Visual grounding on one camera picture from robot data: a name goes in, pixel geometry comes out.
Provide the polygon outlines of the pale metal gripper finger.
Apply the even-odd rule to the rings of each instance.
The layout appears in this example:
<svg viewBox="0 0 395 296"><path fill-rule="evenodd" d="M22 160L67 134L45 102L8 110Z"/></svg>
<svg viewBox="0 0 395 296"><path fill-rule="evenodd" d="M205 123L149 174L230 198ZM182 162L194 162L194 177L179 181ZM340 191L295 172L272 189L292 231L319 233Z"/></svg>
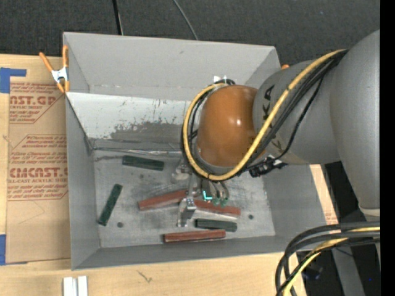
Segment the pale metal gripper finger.
<svg viewBox="0 0 395 296"><path fill-rule="evenodd" d="M171 174L170 181L172 183L185 182L190 179L192 175L191 167L189 165L178 165Z"/></svg>
<svg viewBox="0 0 395 296"><path fill-rule="evenodd" d="M177 226L186 227L188 220L192 218L196 209L197 206L193 198L186 197L182 199L178 206Z"/></svg>

